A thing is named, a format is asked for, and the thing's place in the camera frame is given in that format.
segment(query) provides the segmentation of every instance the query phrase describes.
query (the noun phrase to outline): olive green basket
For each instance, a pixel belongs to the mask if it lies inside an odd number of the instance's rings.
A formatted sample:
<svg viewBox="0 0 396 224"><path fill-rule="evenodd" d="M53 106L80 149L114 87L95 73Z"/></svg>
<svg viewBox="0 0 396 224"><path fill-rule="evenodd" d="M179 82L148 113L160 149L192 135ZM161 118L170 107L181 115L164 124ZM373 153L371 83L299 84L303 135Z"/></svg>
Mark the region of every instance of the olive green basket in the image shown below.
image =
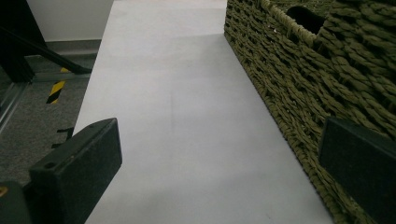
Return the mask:
<svg viewBox="0 0 396 224"><path fill-rule="evenodd" d="M318 35L285 14L326 17ZM335 223L375 223L318 163L325 119L396 139L393 1L228 0L225 36Z"/></svg>

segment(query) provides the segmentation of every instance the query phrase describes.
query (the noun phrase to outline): woven texture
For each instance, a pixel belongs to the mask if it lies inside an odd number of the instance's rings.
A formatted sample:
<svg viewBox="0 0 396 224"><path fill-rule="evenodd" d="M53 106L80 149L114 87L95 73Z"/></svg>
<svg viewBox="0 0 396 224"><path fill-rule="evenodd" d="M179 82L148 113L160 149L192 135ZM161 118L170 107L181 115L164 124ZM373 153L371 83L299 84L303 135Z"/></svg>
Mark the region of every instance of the woven texture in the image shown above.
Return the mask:
<svg viewBox="0 0 396 224"><path fill-rule="evenodd" d="M229 0L224 34L334 222L375 223L320 167L318 145L329 116L396 139L396 7L304 1L326 16L313 35L287 2Z"/></svg>

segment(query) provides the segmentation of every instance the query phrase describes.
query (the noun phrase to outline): yellow and black tape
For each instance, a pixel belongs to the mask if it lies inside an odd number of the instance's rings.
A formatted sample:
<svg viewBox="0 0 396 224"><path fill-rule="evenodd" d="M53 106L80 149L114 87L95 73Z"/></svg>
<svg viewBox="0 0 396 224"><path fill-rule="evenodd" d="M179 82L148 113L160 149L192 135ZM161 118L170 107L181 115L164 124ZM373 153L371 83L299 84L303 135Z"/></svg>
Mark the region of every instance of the yellow and black tape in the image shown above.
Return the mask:
<svg viewBox="0 0 396 224"><path fill-rule="evenodd" d="M58 103L59 95L61 95L62 88L64 87L65 81L55 82L52 86L52 90L49 94L49 98L47 100L47 104L56 104Z"/></svg>

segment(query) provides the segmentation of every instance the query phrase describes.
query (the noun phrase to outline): white shelf surface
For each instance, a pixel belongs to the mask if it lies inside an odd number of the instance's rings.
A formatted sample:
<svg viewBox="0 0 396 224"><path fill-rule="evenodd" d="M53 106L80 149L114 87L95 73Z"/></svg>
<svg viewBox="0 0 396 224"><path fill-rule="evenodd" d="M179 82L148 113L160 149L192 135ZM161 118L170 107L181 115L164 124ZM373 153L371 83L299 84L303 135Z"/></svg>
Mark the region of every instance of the white shelf surface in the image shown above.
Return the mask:
<svg viewBox="0 0 396 224"><path fill-rule="evenodd" d="M114 2L75 133L117 118L123 164L87 223L332 223L223 35L225 8Z"/></svg>

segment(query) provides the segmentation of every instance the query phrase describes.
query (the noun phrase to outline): gray carpet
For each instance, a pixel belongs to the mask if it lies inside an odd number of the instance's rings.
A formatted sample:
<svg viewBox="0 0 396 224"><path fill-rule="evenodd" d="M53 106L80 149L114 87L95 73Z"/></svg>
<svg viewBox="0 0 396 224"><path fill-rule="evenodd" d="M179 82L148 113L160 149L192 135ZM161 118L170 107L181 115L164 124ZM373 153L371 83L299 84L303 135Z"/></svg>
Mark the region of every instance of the gray carpet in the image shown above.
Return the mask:
<svg viewBox="0 0 396 224"><path fill-rule="evenodd" d="M96 54L68 58L92 68ZM40 57L29 58L29 64L36 73L59 73L61 69ZM26 185L30 181L29 167L66 141L76 124L88 81L88 78L66 80L56 104L47 104L55 81L34 82L27 87L0 134L0 181L13 180Z"/></svg>

